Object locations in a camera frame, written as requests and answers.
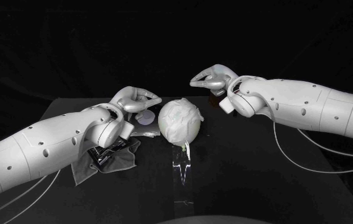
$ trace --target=fabric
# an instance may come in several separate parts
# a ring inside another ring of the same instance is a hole
[[[119,151],[114,152],[112,158],[106,161],[101,168],[94,164],[94,160],[85,152],[79,160],[72,163],[72,175],[76,186],[99,171],[101,173],[111,173],[119,170],[127,170],[135,167],[134,153],[141,142],[131,137],[131,143]]]

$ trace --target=cable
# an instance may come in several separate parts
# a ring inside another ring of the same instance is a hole
[[[55,178],[53,178],[53,181],[52,181],[52,183],[50,183],[50,185],[49,185],[49,187],[46,188],[46,190],[45,190],[45,192],[42,193],[42,195],[39,196],[39,198],[34,200],[34,202],[29,205],[29,207],[4,223],[4,224],[7,224],[14,218],[17,218],[19,217],[19,215],[20,214],[23,214],[23,212],[32,207],[32,205],[37,202],[37,200],[42,198],[42,196],[45,195],[45,193],[46,193],[46,191],[47,191],[47,189],[50,188],[50,186],[53,185],[53,182],[55,182],[55,180],[56,180],[56,177],[58,177],[58,175],[59,175],[59,173],[60,173],[60,171],[58,171],[58,174],[56,174],[56,176],[55,176]]]
[[[302,131],[300,130],[300,129],[297,129],[298,131],[300,131],[300,133],[302,134],[302,136],[320,147],[320,148],[323,148],[324,150],[327,150],[327,151],[330,151],[330,152],[333,152],[333,153],[336,153],[336,154],[341,154],[341,155],[346,155],[346,156],[350,156],[350,157],[353,157],[353,154],[347,154],[347,153],[343,153],[343,152],[338,152],[338,151],[334,151],[334,150],[331,150],[331,149],[328,149],[328,148],[325,148],[324,146],[321,146],[320,144],[317,144],[308,137],[307,137],[307,135],[302,133]]]
[[[346,171],[320,171],[320,170],[314,170],[314,169],[308,169],[305,167],[302,167],[301,165],[298,165],[291,159],[289,157],[287,156],[284,150],[281,149],[281,146],[279,146],[279,143],[278,143],[278,139],[277,139],[277,134],[275,134],[275,122],[274,122],[274,136],[275,136],[275,142],[277,142],[277,145],[278,145],[278,148],[281,150],[281,153],[284,154],[284,156],[287,157],[287,159],[302,169],[308,170],[308,171],[313,171],[313,172],[317,172],[317,173],[325,173],[325,174],[340,174],[340,173],[350,173],[353,172],[353,170],[346,170]]]
[[[7,206],[10,205],[20,197],[23,197],[27,192],[37,186],[37,184],[42,182],[42,180],[46,178],[46,176],[40,179],[40,181],[7,203],[4,204],[1,207],[0,207],[0,210]]]

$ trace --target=white round object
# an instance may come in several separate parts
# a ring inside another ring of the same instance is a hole
[[[167,141],[177,146],[190,143],[197,136],[202,121],[199,109],[187,99],[168,102],[158,115],[160,132]]]
[[[143,111],[143,117],[141,117],[141,119],[138,119],[137,122],[138,122],[141,125],[147,126],[147,125],[153,122],[154,118],[155,118],[154,112],[150,111],[150,110],[144,110],[144,111]]]

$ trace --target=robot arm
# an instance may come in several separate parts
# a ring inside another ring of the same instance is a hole
[[[118,136],[128,139],[134,126],[124,121],[124,113],[140,112],[161,98],[131,86],[115,97],[109,103],[39,121],[0,141],[0,193],[59,171],[88,149],[108,147]]]
[[[191,80],[190,85],[207,87],[212,79],[199,82]],[[289,127],[353,138],[353,94],[305,81],[256,76],[240,76],[226,85],[228,97],[219,103],[226,113],[262,114]]]

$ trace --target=black backdrop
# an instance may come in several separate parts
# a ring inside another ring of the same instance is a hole
[[[112,97],[128,85],[207,95],[189,81],[216,63],[353,93],[351,0],[1,0],[0,10],[1,138],[58,97]]]

